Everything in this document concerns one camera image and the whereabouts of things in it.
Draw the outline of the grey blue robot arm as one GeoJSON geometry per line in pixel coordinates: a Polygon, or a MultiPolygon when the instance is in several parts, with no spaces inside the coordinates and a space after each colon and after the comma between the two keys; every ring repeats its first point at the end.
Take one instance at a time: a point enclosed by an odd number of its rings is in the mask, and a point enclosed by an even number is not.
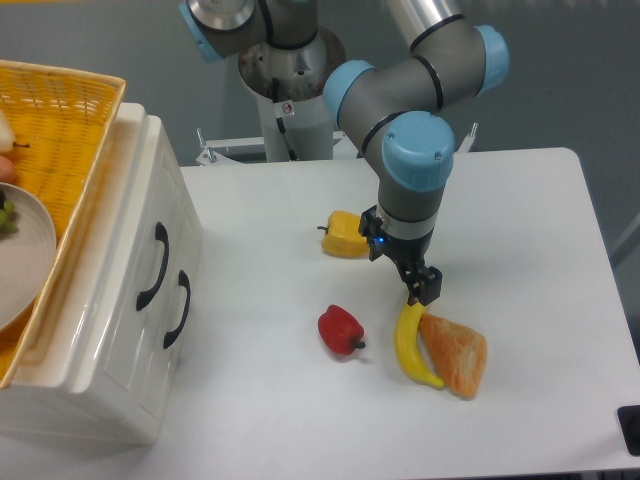
{"type": "Polygon", "coordinates": [[[453,1],[392,1],[409,55],[379,70],[349,60],[313,1],[184,1],[201,55],[235,57],[257,105],[270,161],[326,159],[342,131],[379,180],[360,220],[371,259],[389,258],[411,303],[438,298],[425,263],[456,142],[444,107],[504,81],[510,56],[494,28],[471,24],[453,1]]]}

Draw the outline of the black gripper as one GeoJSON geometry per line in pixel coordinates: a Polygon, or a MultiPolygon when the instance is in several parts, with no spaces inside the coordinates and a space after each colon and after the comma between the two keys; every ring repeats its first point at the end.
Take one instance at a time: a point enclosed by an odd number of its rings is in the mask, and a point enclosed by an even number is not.
{"type": "Polygon", "coordinates": [[[402,221],[380,205],[365,210],[360,217],[358,232],[367,242],[370,260],[386,256],[396,264],[408,290],[409,306],[430,305],[441,294],[441,271],[434,266],[424,268],[433,230],[434,216],[418,222],[402,221]]]}

